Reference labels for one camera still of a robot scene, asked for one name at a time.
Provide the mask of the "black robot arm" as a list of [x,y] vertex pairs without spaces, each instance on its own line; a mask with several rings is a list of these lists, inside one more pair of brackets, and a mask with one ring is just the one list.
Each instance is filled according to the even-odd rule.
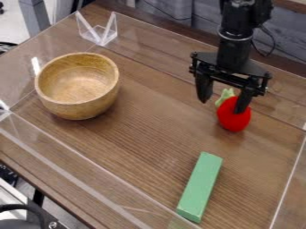
[[210,100],[218,81],[241,90],[233,112],[241,114],[253,97],[266,94],[272,73],[252,59],[256,29],[272,19],[272,0],[221,0],[218,52],[193,52],[189,71],[194,75],[198,99]]

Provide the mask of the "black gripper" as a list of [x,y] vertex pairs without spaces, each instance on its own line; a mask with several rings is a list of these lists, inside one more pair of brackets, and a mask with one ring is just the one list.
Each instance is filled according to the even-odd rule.
[[249,59],[237,69],[226,69],[217,64],[217,54],[212,52],[193,52],[190,54],[191,65],[189,71],[193,73],[197,84],[198,99],[202,103],[210,100],[213,94],[213,82],[218,81],[241,89],[234,112],[245,112],[253,96],[264,96],[268,90],[268,82],[272,73],[261,67],[256,61]]

